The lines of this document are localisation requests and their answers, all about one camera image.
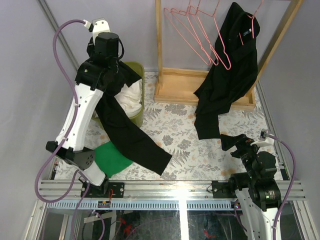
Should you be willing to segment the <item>white shirt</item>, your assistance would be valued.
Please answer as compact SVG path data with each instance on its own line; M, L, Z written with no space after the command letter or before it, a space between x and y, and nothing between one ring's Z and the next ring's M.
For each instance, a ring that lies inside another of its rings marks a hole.
M120 92L114 96L125 114L132 118L142 109L142 79L131 86L123 85Z

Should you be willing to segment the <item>pink hanger of white shirt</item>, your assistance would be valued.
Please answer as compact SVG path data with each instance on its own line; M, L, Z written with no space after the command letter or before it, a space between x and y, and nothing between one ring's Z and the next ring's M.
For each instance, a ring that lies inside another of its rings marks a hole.
M207 13L201 10L201 1L199 0L197 5L192 4L190 0L185 10L179 10L177 8L164 8L163 13L165 17L170 21L171 25L174 27L176 32L182 37L186 44L200 57L200 59L206 65L217 66L221 59L215 50L215 47L211 43L209 35L199 17L199 14L204 14L209 16L213 21L213 28L220 33L220 28L216 21L216 11L219 7L220 1L217 2L213 13ZM186 39L182 34L182 31L188 32L198 44L199 49L202 51L200 53L195 49L195 47Z

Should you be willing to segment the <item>pink wire hanger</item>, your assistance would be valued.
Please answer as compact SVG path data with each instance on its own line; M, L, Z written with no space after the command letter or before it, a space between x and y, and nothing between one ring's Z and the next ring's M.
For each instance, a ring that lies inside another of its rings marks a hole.
M196 40L196 36L193 32L193 29L190 25L192 23L201 43L202 47L206 50L205 45L202 39L202 33L200 32L197 24L194 22L192 16L189 16L187 19L188 14L188 5L189 0L187 1L187 5L184 8L177 8L177 7L164 7L163 14L169 23L172 25L174 30L178 33L178 35L183 39L183 41L187 44L187 46L196 54L197 57L201 59L201 61L209 66L208 57L206 54L201 50L201 47Z

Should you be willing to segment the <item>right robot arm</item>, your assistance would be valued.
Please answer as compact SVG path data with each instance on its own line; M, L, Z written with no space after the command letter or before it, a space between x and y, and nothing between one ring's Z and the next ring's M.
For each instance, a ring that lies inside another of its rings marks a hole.
M242 210L242 227L249 240L280 239L276 231L282 196L275 181L276 157L260 150L273 145L274 136L262 132L259 140L253 140L245 134L221 134L220 140L223 151L236 147L230 155L241 160L245 172L231 174L227 182L213 180L213 197L237 199Z

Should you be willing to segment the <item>pink hanger of black shirt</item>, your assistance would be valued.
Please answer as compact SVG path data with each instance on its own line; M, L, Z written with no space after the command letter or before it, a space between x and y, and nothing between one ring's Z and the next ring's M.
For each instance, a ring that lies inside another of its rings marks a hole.
M225 46L225 42L223 40L222 34L221 34L221 29L218 26L217 20L216 20L216 13L218 10L218 7L220 5L220 0L217 1L216 6L214 8L213 13L207 13L203 10L200 9L200 4L201 1L198 1L197 6L192 5L192 1L190 0L188 3L188 16L187 19L189 19L189 16L192 16L193 21L196 23L196 25L199 28L199 31L202 33L204 39L207 41L208 45L209 45L209 49L212 51L215 59L213 59L209 53L203 48L202 42L200 41L200 38L197 35L196 30L194 29L194 26L191 22L189 22L193 33L195 34L195 39L197 40L197 42L200 45L201 50L205 53L205 55L207 56L209 63L213 64L215 66L218 66L219 64L221 64L226 70L230 70L232 67L231 64L231 60L229 58L229 55L226 52L226 46ZM206 16L209 16L210 18L212 18L214 26L216 28L217 31L217 40L220 40L221 46L222 46L222 53L218 53L218 48L216 46L213 46L213 44L211 43L210 37L207 34L207 31L200 19L200 14L204 14Z

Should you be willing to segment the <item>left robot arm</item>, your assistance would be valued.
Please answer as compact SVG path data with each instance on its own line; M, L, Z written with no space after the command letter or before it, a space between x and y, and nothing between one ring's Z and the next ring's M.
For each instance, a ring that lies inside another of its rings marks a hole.
M94 110L119 71L119 48L122 42L116 33L101 32L89 45L92 49L83 62L72 87L75 96L60 134L46 144L46 150L75 166L92 184L98 197L110 190L106 175L95 162L95 151L85 147L85 136Z

